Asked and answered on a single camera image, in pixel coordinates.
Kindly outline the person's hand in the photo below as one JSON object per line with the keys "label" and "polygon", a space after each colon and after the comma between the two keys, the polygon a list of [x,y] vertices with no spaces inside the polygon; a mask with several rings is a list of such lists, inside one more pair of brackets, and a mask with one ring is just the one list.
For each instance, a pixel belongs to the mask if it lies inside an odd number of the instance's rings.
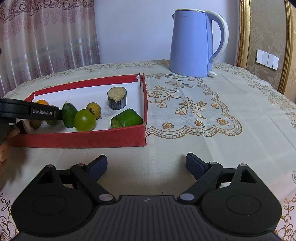
{"label": "person's hand", "polygon": [[16,126],[11,126],[7,136],[4,139],[4,142],[1,144],[1,165],[3,165],[10,152],[10,138],[15,137],[20,133],[20,129]]}

